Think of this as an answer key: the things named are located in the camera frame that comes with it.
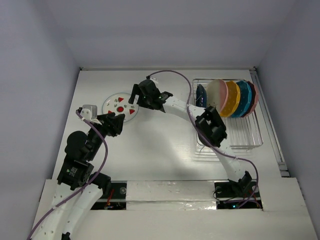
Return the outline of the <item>white watermelon pattern plate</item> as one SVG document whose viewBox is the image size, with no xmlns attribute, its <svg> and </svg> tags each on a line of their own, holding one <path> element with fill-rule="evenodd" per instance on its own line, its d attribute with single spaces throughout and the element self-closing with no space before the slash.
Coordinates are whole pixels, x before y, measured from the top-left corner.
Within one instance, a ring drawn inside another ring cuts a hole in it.
<svg viewBox="0 0 320 240">
<path fill-rule="evenodd" d="M 138 114 L 139 106 L 136 103 L 129 103 L 130 97 L 131 94 L 126 92 L 118 92 L 110 95 L 102 105 L 102 113 L 124 114 L 124 122 L 131 121 Z"/>
</svg>

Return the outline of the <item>dark blue leaf plate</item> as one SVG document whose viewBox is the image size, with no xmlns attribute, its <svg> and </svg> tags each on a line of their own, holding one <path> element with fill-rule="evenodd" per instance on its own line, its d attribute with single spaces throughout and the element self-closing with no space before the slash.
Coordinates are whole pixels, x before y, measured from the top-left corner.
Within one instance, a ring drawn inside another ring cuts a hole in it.
<svg viewBox="0 0 320 240">
<path fill-rule="evenodd" d="M 207 107 L 207 92 L 203 85 L 199 84 L 196 88 L 196 99 L 195 103 L 197 107 Z"/>
</svg>

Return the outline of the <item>cream and pink plate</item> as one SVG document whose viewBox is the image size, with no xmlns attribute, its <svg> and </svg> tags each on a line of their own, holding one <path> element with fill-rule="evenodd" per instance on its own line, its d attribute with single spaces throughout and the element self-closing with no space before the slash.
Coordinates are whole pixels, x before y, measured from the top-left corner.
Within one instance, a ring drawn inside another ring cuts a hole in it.
<svg viewBox="0 0 320 240">
<path fill-rule="evenodd" d="M 207 107 L 214 107 L 220 113 L 228 100 L 229 90 L 222 79 L 214 79 L 206 86 Z"/>
</svg>

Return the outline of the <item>yellow dotted plate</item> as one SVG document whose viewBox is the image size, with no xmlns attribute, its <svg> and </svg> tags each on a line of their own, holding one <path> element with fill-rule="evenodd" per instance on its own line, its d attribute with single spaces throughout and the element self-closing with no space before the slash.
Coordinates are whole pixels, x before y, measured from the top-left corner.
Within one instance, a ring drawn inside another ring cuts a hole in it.
<svg viewBox="0 0 320 240">
<path fill-rule="evenodd" d="M 228 97 L 224 108 L 220 111 L 220 116 L 230 117 L 238 108 L 241 99 L 240 87 L 235 81 L 226 82 L 228 89 Z"/>
</svg>

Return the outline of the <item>teal dotted plate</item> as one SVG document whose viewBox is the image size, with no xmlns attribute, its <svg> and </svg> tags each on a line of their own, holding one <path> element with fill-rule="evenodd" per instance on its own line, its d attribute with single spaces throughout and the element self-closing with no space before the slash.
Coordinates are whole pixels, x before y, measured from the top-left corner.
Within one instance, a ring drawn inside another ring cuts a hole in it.
<svg viewBox="0 0 320 240">
<path fill-rule="evenodd" d="M 244 81 L 238 81 L 236 83 L 240 89 L 240 101 L 237 109 L 231 115 L 232 118 L 240 118 L 245 115 L 252 101 L 252 90 L 250 85 Z"/>
</svg>

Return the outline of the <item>pink dotted plate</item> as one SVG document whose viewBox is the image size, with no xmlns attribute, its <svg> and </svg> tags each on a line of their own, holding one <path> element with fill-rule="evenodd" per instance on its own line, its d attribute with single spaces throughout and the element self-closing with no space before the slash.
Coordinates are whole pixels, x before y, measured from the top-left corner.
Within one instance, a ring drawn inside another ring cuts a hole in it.
<svg viewBox="0 0 320 240">
<path fill-rule="evenodd" d="M 250 89 L 251 89 L 251 103 L 250 103 L 247 111 L 241 116 L 242 118 L 245 118 L 245 117 L 249 116 L 250 114 L 252 114 L 258 104 L 258 101 L 259 101 L 259 91 L 258 91 L 257 86 L 250 81 L 247 81 L 247 83 L 249 84 Z"/>
</svg>

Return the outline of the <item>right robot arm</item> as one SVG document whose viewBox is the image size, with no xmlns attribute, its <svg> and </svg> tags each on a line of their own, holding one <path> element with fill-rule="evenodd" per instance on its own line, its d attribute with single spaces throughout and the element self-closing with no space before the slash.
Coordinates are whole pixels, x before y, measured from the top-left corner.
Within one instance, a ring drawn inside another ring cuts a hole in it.
<svg viewBox="0 0 320 240">
<path fill-rule="evenodd" d="M 151 79 L 134 84 L 128 102 L 189 121 L 202 144 L 215 152 L 226 172 L 231 192 L 238 198 L 253 197 L 253 178 L 241 165 L 241 161 L 249 160 L 237 157 L 233 152 L 227 140 L 226 125 L 214 107 L 198 107 L 178 99 L 170 92 L 160 92 Z"/>
</svg>

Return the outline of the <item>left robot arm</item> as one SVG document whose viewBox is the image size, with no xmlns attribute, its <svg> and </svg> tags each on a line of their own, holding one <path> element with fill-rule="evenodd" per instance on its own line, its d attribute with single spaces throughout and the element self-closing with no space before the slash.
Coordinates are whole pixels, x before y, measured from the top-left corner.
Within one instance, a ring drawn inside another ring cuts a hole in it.
<svg viewBox="0 0 320 240">
<path fill-rule="evenodd" d="M 29 240 L 73 240 L 96 201 L 110 194 L 111 178 L 101 172 L 109 153 L 105 138 L 121 134 L 125 115 L 96 115 L 84 107 L 75 113 L 90 129 L 68 136 L 50 209 L 32 228 Z"/>
</svg>

